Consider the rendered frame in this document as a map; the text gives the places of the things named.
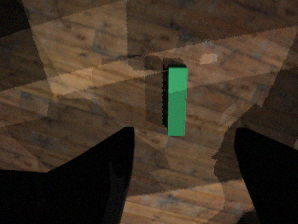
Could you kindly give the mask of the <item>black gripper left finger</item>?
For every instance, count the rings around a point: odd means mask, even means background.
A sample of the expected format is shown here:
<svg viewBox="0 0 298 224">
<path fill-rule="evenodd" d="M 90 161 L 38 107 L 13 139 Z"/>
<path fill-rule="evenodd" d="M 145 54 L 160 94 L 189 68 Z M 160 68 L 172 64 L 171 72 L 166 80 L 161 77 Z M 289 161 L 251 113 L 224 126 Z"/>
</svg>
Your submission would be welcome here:
<svg viewBox="0 0 298 224">
<path fill-rule="evenodd" d="M 124 127 L 47 173 L 0 169 L 0 224 L 120 224 L 134 149 Z"/>
</svg>

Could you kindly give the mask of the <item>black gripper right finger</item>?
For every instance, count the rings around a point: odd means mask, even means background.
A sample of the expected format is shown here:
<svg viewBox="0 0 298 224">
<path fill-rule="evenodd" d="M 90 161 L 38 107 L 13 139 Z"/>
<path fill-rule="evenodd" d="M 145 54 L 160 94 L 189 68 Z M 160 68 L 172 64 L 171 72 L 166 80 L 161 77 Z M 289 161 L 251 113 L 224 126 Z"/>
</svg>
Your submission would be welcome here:
<svg viewBox="0 0 298 224">
<path fill-rule="evenodd" d="M 261 224 L 298 224 L 298 150 L 236 128 L 238 166 Z"/>
</svg>

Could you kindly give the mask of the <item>green rectangular post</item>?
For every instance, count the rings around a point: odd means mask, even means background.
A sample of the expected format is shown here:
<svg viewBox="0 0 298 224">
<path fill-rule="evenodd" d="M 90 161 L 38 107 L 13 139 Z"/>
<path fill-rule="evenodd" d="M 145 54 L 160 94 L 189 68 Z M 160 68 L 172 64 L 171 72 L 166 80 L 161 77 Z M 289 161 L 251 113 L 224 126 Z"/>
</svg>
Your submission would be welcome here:
<svg viewBox="0 0 298 224">
<path fill-rule="evenodd" d="M 187 76 L 186 65 L 168 64 L 167 136 L 185 136 Z"/>
</svg>

